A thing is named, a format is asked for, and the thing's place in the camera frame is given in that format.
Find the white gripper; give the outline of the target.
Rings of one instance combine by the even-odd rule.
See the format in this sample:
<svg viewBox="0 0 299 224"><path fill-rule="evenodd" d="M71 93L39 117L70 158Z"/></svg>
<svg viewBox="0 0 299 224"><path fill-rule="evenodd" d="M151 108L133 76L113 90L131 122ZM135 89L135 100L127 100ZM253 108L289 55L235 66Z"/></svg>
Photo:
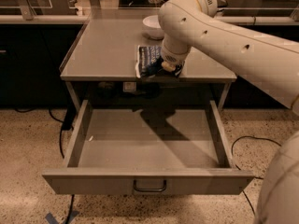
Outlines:
<svg viewBox="0 0 299 224"><path fill-rule="evenodd" d="M162 43L161 56L163 58L162 68L167 72L174 72L176 67L174 64L183 63L191 47L177 40L164 40Z"/></svg>

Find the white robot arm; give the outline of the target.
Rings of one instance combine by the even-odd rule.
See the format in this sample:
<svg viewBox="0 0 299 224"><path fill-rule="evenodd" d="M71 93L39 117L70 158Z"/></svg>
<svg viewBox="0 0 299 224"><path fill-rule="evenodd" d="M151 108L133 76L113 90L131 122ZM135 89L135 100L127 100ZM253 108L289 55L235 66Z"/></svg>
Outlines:
<svg viewBox="0 0 299 224"><path fill-rule="evenodd" d="M169 0L158 13L162 57L183 62L204 52L299 115L299 44L214 18L217 0ZM271 160L254 224L299 224L299 132Z"/></svg>

